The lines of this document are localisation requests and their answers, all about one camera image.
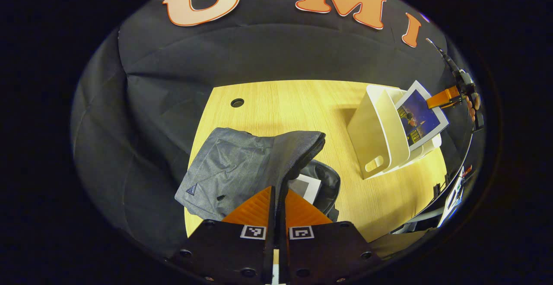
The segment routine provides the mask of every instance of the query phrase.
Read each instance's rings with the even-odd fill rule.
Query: wooden table
[[[432,187],[444,183],[440,149],[397,171],[363,180],[346,126],[361,102],[367,83],[287,80],[214,88],[196,132],[188,167],[216,127],[276,136],[290,131],[321,131],[324,149],[315,157],[339,173],[336,201],[339,221],[353,222],[368,241],[389,233],[416,216],[432,200]],[[233,108],[231,101],[244,104]],[[188,236],[202,220],[185,208]]]

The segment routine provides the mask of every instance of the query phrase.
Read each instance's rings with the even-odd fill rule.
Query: framed picture
[[[395,104],[410,151],[431,140],[449,124],[441,108],[428,109],[429,98],[430,94],[415,81]]]

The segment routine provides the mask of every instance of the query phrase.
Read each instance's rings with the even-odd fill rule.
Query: screw hole
[[[241,271],[243,277],[255,277],[257,273],[255,273],[254,269],[246,268]]]
[[[238,108],[244,104],[244,100],[242,98],[237,98],[231,102],[231,106],[234,108]]]
[[[308,269],[299,269],[298,271],[296,271],[296,275],[298,277],[308,277],[309,276],[309,270]]]
[[[362,259],[369,259],[369,258],[371,258],[372,255],[373,255],[373,253],[371,253],[371,252],[364,252],[364,253],[361,254],[361,258]]]
[[[187,250],[180,250],[178,253],[184,258],[192,257],[192,253],[190,251],[187,251]]]

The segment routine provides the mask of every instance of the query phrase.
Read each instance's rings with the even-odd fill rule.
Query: orange letter
[[[213,21],[230,11],[239,0],[217,0],[214,5],[205,9],[194,9],[192,0],[164,0],[167,4],[167,15],[172,23],[179,26],[194,26]]]
[[[401,39],[408,46],[416,48],[416,37],[419,35],[420,22],[409,13],[406,13],[405,15],[409,18],[409,25],[407,25],[407,32],[401,36]]]
[[[353,14],[353,19],[373,27],[374,29],[382,29],[384,27],[382,23],[382,5],[386,0],[332,0],[336,11],[341,16],[348,15],[359,4],[361,7],[359,11]],[[328,13],[332,10],[325,0],[301,0],[296,2],[296,7],[300,10]]]

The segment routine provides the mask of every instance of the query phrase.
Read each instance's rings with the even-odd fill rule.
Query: human hand
[[[467,101],[467,108],[468,108],[468,114],[470,114],[470,117],[472,118],[472,122],[476,119],[474,116],[476,115],[476,110],[480,109],[480,94],[476,93],[476,100],[474,100],[474,107],[472,106],[472,102],[468,99],[468,96],[464,98]]]

